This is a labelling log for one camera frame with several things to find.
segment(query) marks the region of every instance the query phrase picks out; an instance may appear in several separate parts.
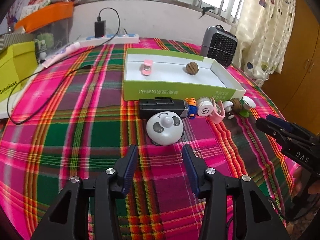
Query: knitted toy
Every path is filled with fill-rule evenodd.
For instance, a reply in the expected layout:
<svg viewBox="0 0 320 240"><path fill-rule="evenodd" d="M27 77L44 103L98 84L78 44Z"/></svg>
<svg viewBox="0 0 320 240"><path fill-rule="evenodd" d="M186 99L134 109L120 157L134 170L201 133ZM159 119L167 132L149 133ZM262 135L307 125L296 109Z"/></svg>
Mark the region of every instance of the knitted toy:
<svg viewBox="0 0 320 240"><path fill-rule="evenodd" d="M194 98L186 98L185 101L188 103L189 106L188 118L195 119L196 113L198 112L196 100Z"/></svg>

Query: pink toy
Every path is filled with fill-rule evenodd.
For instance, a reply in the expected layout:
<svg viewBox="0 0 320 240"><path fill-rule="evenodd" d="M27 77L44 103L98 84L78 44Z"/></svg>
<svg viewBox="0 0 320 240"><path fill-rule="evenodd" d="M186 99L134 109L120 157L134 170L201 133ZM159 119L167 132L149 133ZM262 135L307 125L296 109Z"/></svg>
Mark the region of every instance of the pink toy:
<svg viewBox="0 0 320 240"><path fill-rule="evenodd" d="M153 61L151 59L145 59L143 63L142 74L144 74L145 76L150 75L152 64Z"/></svg>
<svg viewBox="0 0 320 240"><path fill-rule="evenodd" d="M223 108L223 104L222 101L218 101L216 105L216 102L213 101L213 112L209 115L211 121L215 124L219 124L223 118L226 116L224 108Z"/></svg>

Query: cabinet door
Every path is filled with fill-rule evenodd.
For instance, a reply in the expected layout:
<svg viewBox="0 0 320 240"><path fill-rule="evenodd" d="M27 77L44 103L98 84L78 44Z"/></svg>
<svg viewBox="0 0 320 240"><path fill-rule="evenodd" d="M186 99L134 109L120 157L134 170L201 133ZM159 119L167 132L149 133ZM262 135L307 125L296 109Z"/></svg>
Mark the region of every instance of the cabinet door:
<svg viewBox="0 0 320 240"><path fill-rule="evenodd" d="M290 102L310 66L319 24L304 0L296 0L296 12L291 37L279 73L273 73L262 90L280 111Z"/></svg>
<svg viewBox="0 0 320 240"><path fill-rule="evenodd" d="M282 114L290 121L318 134L320 132L320 32L308 71Z"/></svg>

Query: white panda toy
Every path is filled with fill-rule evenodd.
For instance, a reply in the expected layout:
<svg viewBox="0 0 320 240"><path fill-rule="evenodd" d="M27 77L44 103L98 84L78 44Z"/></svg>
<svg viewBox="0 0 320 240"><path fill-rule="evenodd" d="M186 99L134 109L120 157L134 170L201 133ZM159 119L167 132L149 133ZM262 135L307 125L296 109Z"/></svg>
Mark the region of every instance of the white panda toy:
<svg viewBox="0 0 320 240"><path fill-rule="evenodd" d="M174 112L161 112L147 122L147 134L155 145L174 144L183 136L181 118Z"/></svg>

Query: green cardboard box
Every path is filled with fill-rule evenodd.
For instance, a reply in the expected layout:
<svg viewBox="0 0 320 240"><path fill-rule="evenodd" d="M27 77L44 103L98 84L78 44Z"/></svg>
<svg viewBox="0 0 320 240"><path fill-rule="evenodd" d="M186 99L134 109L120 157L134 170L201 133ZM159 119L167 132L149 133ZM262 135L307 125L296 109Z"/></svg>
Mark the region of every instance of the green cardboard box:
<svg viewBox="0 0 320 240"><path fill-rule="evenodd" d="M141 73L145 59L153 60L149 76ZM186 72L189 62L199 72ZM171 97L173 99L214 97L226 101L242 98L244 88L216 60L182 52L158 49L127 49L124 66L124 100Z"/></svg>
<svg viewBox="0 0 320 240"><path fill-rule="evenodd" d="M15 85L31 75L38 63L35 42L23 42L9 46L0 53L0 102L5 100ZM20 91L28 80L19 84L14 92Z"/></svg>

